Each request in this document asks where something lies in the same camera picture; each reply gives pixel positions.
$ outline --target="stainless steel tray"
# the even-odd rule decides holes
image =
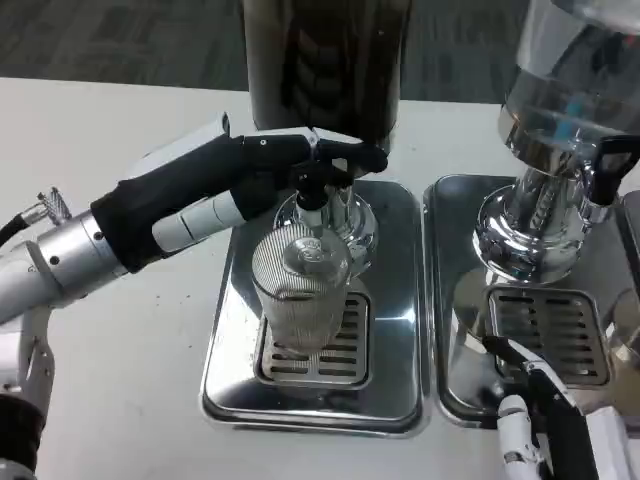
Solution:
[[[495,359],[478,341],[488,318],[488,289],[506,282],[487,272],[479,261],[472,233],[485,197],[513,180],[445,177],[424,195],[425,264],[432,285],[427,303],[439,405],[452,421],[468,427],[495,428],[497,404],[509,388]],[[640,376],[615,355],[612,341],[614,314],[631,316],[631,321],[640,318],[616,219],[610,218],[588,236],[582,257],[568,277],[541,288],[574,290],[593,300],[612,375],[602,386],[580,385],[571,391],[587,411],[615,405],[629,432],[640,433],[640,402],[630,393],[638,391]]]
[[[569,386],[600,387],[611,380],[593,299],[583,292],[496,285],[487,292],[487,333],[510,338],[544,358]],[[513,368],[499,360],[504,376]]]

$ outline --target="white countertop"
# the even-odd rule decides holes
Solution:
[[[0,222],[50,185],[80,213],[139,157],[222,110],[232,134],[252,130],[244,92],[0,79],[0,106]],[[378,178],[421,198],[444,175],[516,174],[498,111],[401,102],[390,167]],[[497,433],[455,427],[435,405],[427,428],[405,440],[233,431],[205,420],[197,398],[228,240],[219,234],[54,312],[39,478],[503,478]],[[640,442],[632,454],[640,463]]]

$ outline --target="clear plastic hopper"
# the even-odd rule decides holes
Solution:
[[[555,174],[559,152],[639,134],[639,35],[637,0],[532,0],[501,119],[514,155]]]

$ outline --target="floor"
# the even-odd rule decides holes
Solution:
[[[246,90],[238,1],[0,0],[0,76]],[[500,103],[526,7],[415,0],[402,97]]]

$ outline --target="drip tray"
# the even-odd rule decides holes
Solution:
[[[402,437],[429,415],[420,209],[398,184],[356,181],[378,224],[371,266],[349,285],[342,328],[317,355],[274,344],[251,279],[272,215],[235,228],[202,380],[205,415],[234,428]],[[283,194],[284,202],[291,192]]]
[[[291,386],[354,388],[369,377],[369,301],[349,293],[335,340],[320,353],[301,355],[273,341],[269,322],[262,321],[256,376],[267,383]]]
[[[480,341],[489,330],[545,358],[584,412],[613,405],[629,433],[640,435],[640,372],[612,351],[611,337],[623,324],[632,331],[640,325],[640,289],[620,230],[626,222],[612,215],[595,227],[562,280],[544,286],[508,282],[479,260],[473,232],[487,196],[513,182],[456,175],[425,192],[425,259],[433,281],[428,305],[443,410],[459,425],[496,427],[497,406],[513,380]]]
[[[593,301],[582,292],[524,287],[489,291],[490,333],[517,341],[544,358],[568,386],[609,381]],[[511,376],[510,367],[498,362]]]

